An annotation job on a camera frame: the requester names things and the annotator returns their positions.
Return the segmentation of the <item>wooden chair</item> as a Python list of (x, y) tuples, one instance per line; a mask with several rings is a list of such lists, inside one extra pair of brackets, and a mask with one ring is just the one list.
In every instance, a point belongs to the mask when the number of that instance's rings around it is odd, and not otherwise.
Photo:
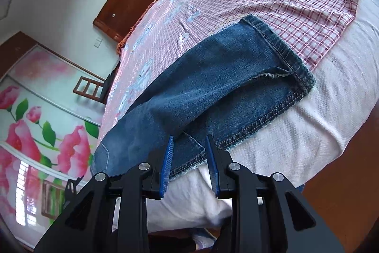
[(119, 66), (120, 62), (117, 63), (116, 67), (104, 81), (97, 81), (86, 76), (81, 76), (72, 92), (86, 99), (90, 99), (105, 105), (107, 103), (110, 88), (115, 80)]

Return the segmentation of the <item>blue denim jeans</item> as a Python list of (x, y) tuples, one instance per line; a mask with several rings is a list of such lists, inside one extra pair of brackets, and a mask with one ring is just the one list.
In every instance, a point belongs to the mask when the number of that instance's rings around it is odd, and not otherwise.
[(137, 97), (97, 147), (92, 173), (115, 176), (173, 138), (170, 178), (206, 160), (206, 137), (230, 150), (303, 99), (315, 78), (248, 15), (185, 52)]

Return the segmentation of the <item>pink plaid bed sheet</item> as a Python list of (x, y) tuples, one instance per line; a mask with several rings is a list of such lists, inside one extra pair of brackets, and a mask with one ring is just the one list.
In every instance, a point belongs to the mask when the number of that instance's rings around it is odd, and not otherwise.
[(359, 0), (157, 0), (118, 49), (99, 136), (187, 50), (246, 15), (265, 22), (314, 70), (356, 16)]

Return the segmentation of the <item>white wall switch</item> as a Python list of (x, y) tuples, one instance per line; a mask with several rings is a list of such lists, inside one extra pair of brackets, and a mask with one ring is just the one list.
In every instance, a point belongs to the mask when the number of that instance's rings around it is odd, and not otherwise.
[(102, 42), (103, 42), (103, 39), (101, 37), (98, 37), (95, 40), (94, 47), (99, 48)]

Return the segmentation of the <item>white mattress cover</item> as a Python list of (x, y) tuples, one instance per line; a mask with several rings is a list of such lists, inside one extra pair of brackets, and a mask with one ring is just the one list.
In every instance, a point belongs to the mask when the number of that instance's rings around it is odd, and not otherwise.
[[(234, 161), (300, 186), (343, 154), (378, 101), (378, 0), (359, 0), (355, 20), (313, 75), (310, 93), (233, 148)], [(215, 227), (231, 212), (232, 201), (215, 197), (201, 165), (172, 180), (162, 200), (147, 202), (148, 230)]]

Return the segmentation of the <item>floral sliding wardrobe door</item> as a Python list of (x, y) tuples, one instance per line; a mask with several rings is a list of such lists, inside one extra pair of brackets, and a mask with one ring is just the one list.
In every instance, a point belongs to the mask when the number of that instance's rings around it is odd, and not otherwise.
[(70, 179), (85, 184), (105, 107), (72, 92), (90, 74), (33, 44), (1, 78), (1, 216), (34, 248)]

